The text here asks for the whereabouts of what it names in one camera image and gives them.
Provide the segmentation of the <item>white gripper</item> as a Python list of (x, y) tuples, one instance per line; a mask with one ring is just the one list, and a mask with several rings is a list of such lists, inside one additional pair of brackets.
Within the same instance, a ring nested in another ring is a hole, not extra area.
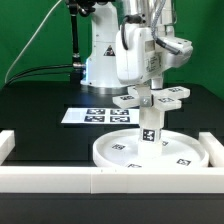
[[(127, 24), (124, 32), (116, 35), (116, 67), (121, 84), (142, 84), (151, 79), (151, 89), (163, 88), (163, 77), (160, 76), (169, 68), (178, 68), (188, 62), (193, 47), (189, 40), (174, 36), (174, 29), (157, 27), (159, 39), (165, 43), (161, 47), (151, 36), (149, 27)], [(151, 107), (153, 98), (148, 85), (137, 85), (141, 107)]]

